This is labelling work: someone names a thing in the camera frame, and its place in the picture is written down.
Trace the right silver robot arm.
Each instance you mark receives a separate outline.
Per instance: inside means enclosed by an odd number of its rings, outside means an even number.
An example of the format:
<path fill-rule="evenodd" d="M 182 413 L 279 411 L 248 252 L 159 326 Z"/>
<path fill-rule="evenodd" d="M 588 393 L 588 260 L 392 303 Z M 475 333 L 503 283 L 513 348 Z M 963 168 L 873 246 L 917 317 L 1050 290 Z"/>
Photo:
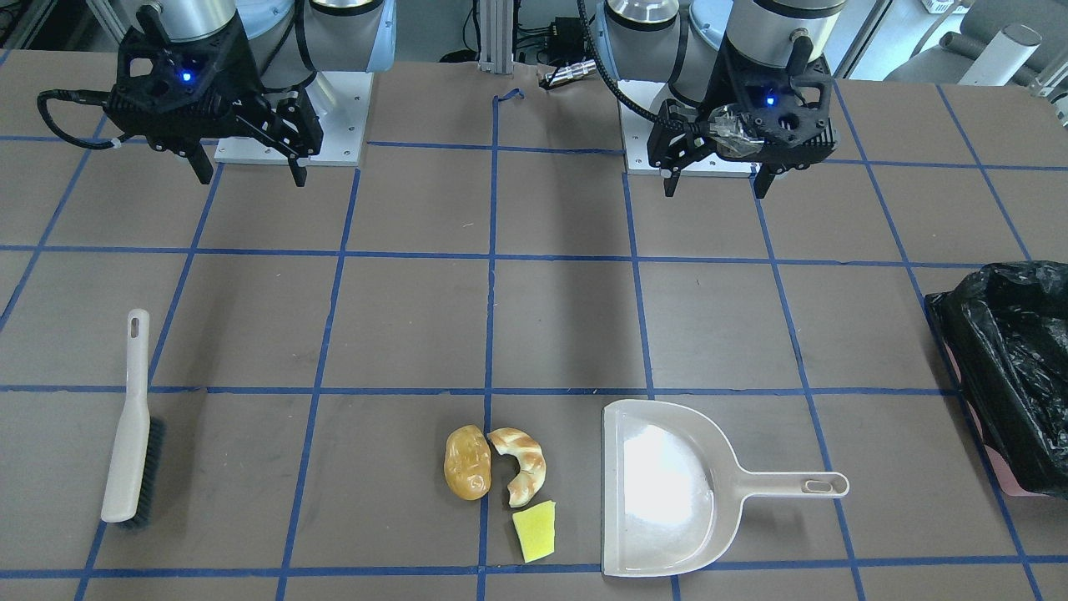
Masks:
<path fill-rule="evenodd" d="M 208 184 L 216 164 L 358 167 L 393 1 L 125 1 L 104 114 Z"/>

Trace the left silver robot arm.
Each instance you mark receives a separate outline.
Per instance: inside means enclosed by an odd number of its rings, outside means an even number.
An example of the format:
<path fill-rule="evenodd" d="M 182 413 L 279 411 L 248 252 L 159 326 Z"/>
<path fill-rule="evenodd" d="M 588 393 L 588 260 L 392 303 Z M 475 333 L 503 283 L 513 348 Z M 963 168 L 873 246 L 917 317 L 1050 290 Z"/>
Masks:
<path fill-rule="evenodd" d="M 651 125 L 646 164 L 675 194 L 687 168 L 718 157 L 758 167 L 764 197 L 779 176 L 839 146 L 824 43 L 843 1 L 602 1 L 587 44 L 604 84 Z"/>

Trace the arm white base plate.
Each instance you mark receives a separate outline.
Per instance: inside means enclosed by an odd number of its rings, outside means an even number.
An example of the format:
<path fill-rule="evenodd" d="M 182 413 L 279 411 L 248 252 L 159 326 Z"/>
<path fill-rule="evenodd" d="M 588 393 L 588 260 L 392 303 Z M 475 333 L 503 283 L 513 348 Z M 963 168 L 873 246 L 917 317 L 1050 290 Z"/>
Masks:
<path fill-rule="evenodd" d="M 668 84 L 661 81 L 619 80 L 619 90 L 633 102 L 641 104 L 646 110 L 656 113 L 660 102 L 670 98 Z M 658 167 L 651 167 L 648 160 L 646 144 L 651 136 L 651 121 L 642 118 L 629 108 L 619 107 L 619 123 L 622 141 L 629 174 L 660 175 Z M 748 178 L 758 172 L 758 164 L 726 161 L 711 154 L 698 163 L 684 168 L 686 176 L 708 176 L 709 178 Z"/>
<path fill-rule="evenodd" d="M 359 167 L 374 81 L 373 73 L 321 72 L 310 84 L 310 102 L 320 118 L 324 137 L 320 152 L 299 159 L 301 167 Z M 221 140 L 214 158 L 219 164 L 287 165 L 282 154 L 251 138 Z"/>

